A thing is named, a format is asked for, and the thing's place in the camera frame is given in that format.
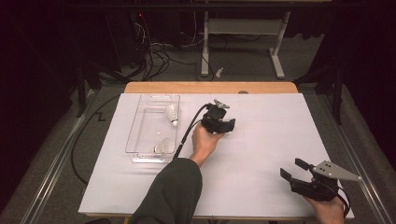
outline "person's arm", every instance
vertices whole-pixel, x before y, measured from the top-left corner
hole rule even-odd
[[[189,159],[174,159],[155,177],[130,223],[190,223],[201,196],[201,167],[224,134],[212,134],[197,124],[192,134]]]
[[[343,224],[344,203],[337,197],[329,202],[317,202],[304,197],[314,208],[315,215],[320,224]]]

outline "hand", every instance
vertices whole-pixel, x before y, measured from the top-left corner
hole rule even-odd
[[[304,197],[314,208],[317,220],[321,224],[344,223],[344,203],[337,197],[329,202],[317,202]]]
[[[215,150],[216,145],[224,133],[209,133],[201,123],[198,123],[192,133],[193,152],[190,160],[195,161],[201,167],[206,159]]]

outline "green sleeve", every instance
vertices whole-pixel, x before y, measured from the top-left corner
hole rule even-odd
[[[190,223],[201,190],[198,165],[189,159],[175,159],[157,174],[130,223]]]

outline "white paper sheet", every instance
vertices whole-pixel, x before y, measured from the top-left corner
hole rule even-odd
[[[108,130],[90,184],[79,208],[84,214],[132,214],[164,164],[132,163],[125,152],[140,94],[123,94]],[[279,169],[309,181],[294,164],[328,160],[304,97],[299,94],[180,94],[177,139],[197,110],[217,99],[236,119],[202,167],[204,188],[198,217],[313,217],[310,205],[290,191]],[[179,157],[192,152],[188,137]]]

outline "clear plastic container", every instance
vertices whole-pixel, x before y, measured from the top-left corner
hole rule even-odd
[[[168,163],[177,147],[180,96],[143,94],[134,116],[126,153],[133,162]]]

